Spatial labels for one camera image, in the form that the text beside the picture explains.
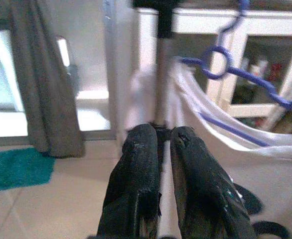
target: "white cabinet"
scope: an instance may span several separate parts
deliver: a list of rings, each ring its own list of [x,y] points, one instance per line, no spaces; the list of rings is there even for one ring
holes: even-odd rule
[[[213,45],[218,30],[226,26],[237,14],[232,10],[177,9],[174,15],[174,53],[179,56],[200,57]],[[139,10],[138,65],[144,67],[155,63],[156,12]],[[249,62],[247,70],[258,63],[259,58],[267,61],[265,77],[276,86],[280,95],[289,89],[292,80],[292,12],[248,11],[247,17],[225,37],[224,46],[234,59],[234,66],[240,68],[242,60]],[[222,72],[223,57],[211,57],[211,71]],[[274,107],[267,93],[260,87],[247,85],[234,75],[226,75],[223,81],[208,80],[200,69],[195,78],[206,94],[219,107],[236,118],[266,117]],[[247,86],[249,100],[242,86]]]

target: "worn leather padding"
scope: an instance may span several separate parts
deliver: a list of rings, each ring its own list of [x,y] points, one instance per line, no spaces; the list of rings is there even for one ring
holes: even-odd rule
[[[158,215],[155,129],[149,124],[134,127],[128,132],[122,151],[109,179],[98,235],[136,237],[140,232],[140,218],[147,222],[156,220]]]
[[[224,229],[228,238],[255,239],[247,210],[230,177],[193,129],[175,128],[171,134],[170,149],[174,185],[180,181],[182,174],[186,183],[185,206],[178,203],[183,195],[176,193],[175,186],[178,221],[183,238],[224,238]],[[180,218],[180,210],[185,210],[183,218]],[[193,219],[197,216],[195,211],[202,214],[196,220]]]

